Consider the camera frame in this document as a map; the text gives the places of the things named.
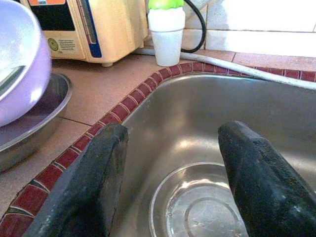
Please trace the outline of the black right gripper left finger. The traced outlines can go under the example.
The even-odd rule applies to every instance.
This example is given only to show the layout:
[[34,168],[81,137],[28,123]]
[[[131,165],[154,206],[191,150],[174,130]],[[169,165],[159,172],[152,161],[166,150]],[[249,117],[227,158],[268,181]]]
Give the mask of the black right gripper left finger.
[[62,173],[25,237],[108,237],[124,175],[127,128],[103,127]]

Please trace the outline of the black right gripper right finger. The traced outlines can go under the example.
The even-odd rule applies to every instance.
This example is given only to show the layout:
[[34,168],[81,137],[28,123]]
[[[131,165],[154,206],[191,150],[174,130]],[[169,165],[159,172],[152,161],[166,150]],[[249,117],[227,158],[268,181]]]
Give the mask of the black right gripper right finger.
[[315,236],[315,192],[266,138],[233,120],[218,128],[218,143],[249,236]]

